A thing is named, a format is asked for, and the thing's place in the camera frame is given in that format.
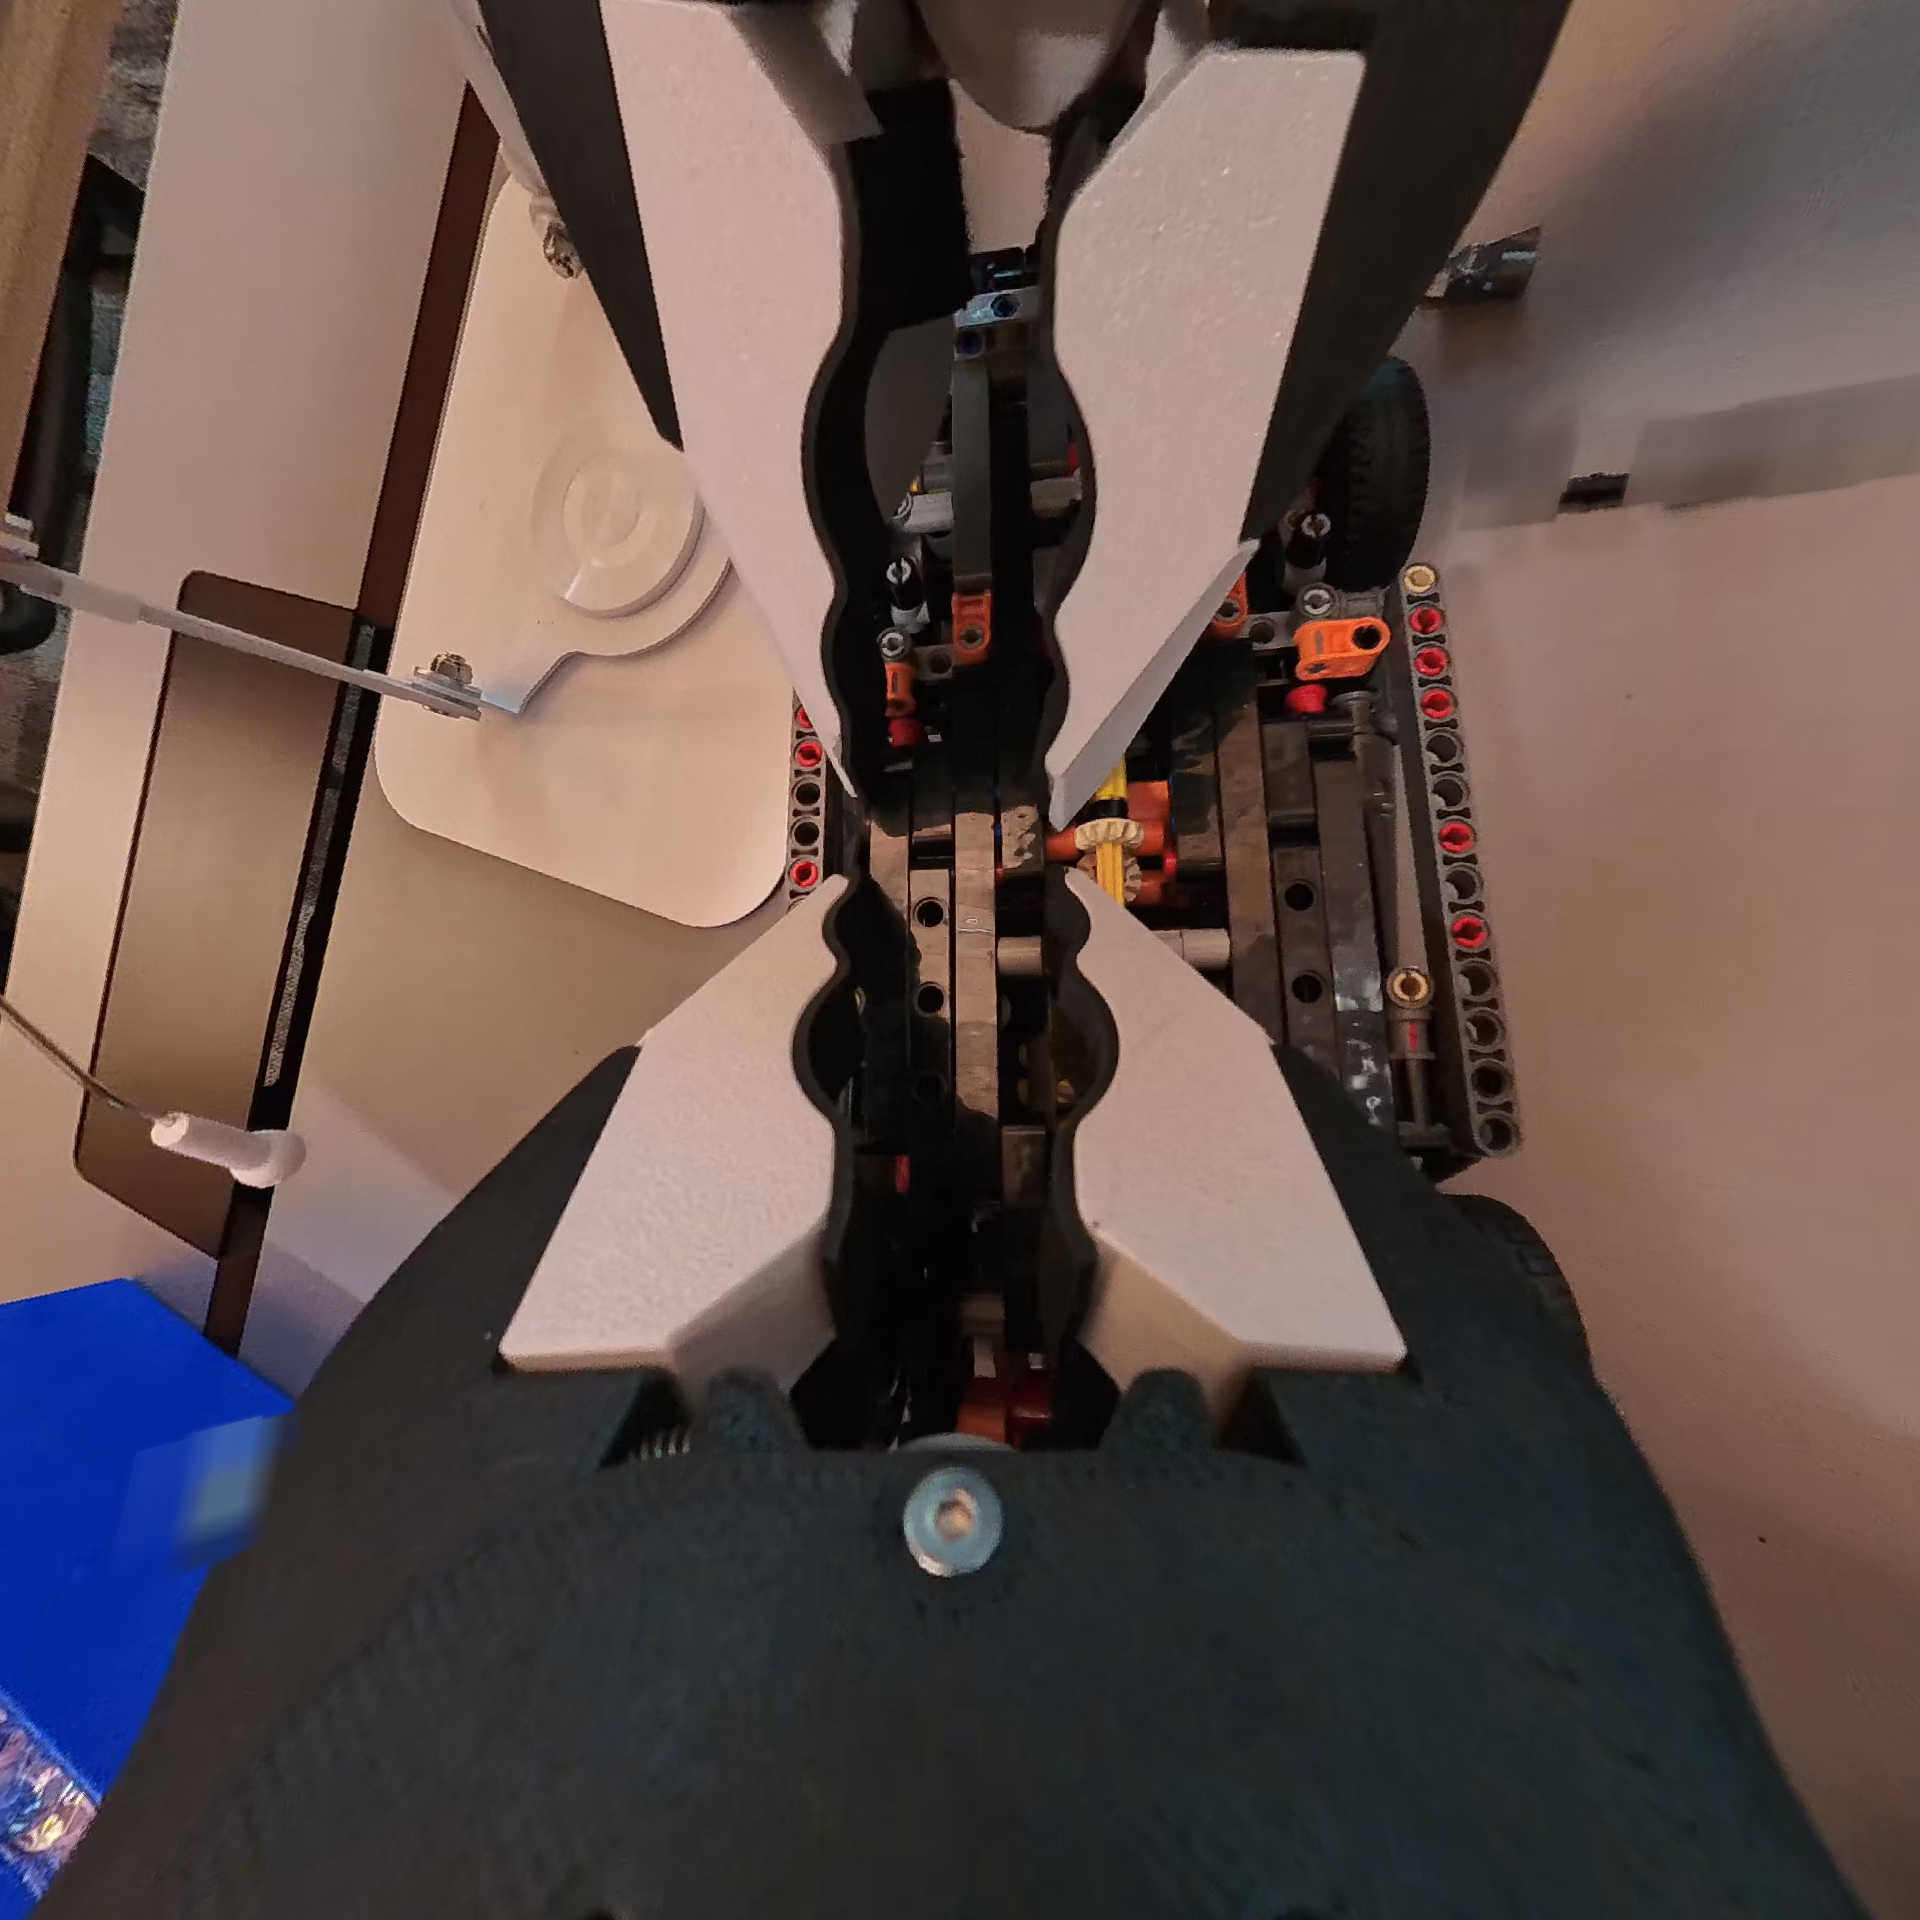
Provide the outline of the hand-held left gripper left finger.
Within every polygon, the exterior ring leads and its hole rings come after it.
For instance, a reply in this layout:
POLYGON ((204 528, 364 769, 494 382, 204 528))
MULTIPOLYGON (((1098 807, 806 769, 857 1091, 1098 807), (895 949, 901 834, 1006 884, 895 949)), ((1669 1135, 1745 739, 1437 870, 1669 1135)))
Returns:
POLYGON ((663 1366, 701 1389, 734 1366, 796 1388, 828 1357, 833 1127, 796 1023, 833 981, 836 893, 828 877, 642 1039, 505 1329, 515 1373, 663 1366))

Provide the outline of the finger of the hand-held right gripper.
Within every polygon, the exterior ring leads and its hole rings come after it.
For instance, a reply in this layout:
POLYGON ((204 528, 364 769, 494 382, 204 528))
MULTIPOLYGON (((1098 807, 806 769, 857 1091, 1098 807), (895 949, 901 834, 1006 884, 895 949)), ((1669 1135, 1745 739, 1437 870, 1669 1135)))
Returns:
POLYGON ((833 562, 804 490, 806 389, 849 306, 866 88, 804 8, 603 8, 690 477, 846 779, 833 562))
POLYGON ((1212 43, 1061 211, 1050 344, 1093 534, 1054 607, 1050 825, 1111 779, 1252 552, 1243 513, 1353 101, 1361 49, 1212 43))

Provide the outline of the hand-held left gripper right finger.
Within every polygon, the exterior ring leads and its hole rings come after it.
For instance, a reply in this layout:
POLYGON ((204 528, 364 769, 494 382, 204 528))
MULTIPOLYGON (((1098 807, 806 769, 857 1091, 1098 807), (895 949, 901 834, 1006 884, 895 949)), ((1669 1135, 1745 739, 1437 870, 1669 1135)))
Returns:
POLYGON ((1073 1127, 1093 1230, 1079 1349, 1111 1388, 1188 1373, 1212 1420, 1252 1366, 1400 1373, 1402 1329, 1353 1241, 1267 1032, 1071 870, 1073 968, 1120 1023, 1120 1069, 1073 1127))

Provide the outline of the lego car model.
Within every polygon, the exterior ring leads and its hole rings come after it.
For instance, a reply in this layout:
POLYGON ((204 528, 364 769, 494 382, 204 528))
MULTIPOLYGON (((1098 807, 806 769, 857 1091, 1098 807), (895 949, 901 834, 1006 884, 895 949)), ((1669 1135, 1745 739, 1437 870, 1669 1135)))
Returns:
POLYGON ((1606 1420, 1591 1336, 1556 1251, 1500 1196, 1412 1196, 1521 1142, 1500 933, 1462 739, 1445 601, 1412 534, 1427 402, 1379 358, 1307 496, 1252 540, 1218 615, 1146 717, 1111 782, 1046 825, 1046 589, 1079 506, 1079 434, 1046 367, 1039 248, 969 263, 931 338, 952 377, 886 561, 866 582, 857 720, 878 787, 791 735, 791 884, 849 893, 849 981, 816 1039, 849 1127, 849 1216, 828 1270, 846 1329, 804 1373, 820 1449, 1079 1449, 1131 1388, 1079 1349, 1093 1230, 1073 1127, 1120 1069, 1120 1023, 1073 968, 1093 877, 1246 1015, 1388 1304, 1412 1312, 1390 1378, 1252 1366, 1233 1449, 1491 1464, 1573 1462, 1606 1420))

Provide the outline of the white metal book stand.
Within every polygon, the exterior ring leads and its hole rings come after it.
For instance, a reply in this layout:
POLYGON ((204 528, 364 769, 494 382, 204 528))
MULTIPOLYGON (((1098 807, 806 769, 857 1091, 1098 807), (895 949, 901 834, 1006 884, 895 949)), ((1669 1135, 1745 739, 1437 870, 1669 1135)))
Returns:
MULTIPOLYGON (((81 573, 172 601, 186 573, 350 596, 350 520, 320 520, 317 463, 381 397, 269 377, 269 345, 211 345, 211 292, 160 252, 134 268, 103 477, 81 573)), ((775 890, 775 769, 791 678, 715 513, 653 589, 642 561, 690 534, 685 456, 653 456, 649 402, 590 278, 541 252, 536 196, 505 180, 476 235, 456 382, 395 601, 395 672, 457 654, 550 665, 527 705, 373 735, 381 804, 350 860, 350 949, 320 968, 292 1128, 292 1212, 357 1194, 456 1203, 599 1057, 674 1008, 663 976, 590 1000, 587 921, 603 893, 674 925, 749 921, 775 890), (476 921, 432 921, 432 884, 505 884, 476 921)), ((68 633, 51 819, 28 851, 16 1000, 81 1047, 98 1023, 112 925, 169 640, 112 621, 68 633)))

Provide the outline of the blue plastic bin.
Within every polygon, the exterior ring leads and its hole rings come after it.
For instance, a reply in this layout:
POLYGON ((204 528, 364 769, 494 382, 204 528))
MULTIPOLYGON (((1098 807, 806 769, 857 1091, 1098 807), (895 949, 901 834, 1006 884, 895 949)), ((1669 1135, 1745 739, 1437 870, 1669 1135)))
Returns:
POLYGON ((292 1398, 134 1278, 0 1312, 5 1915, 81 1843, 292 1398))

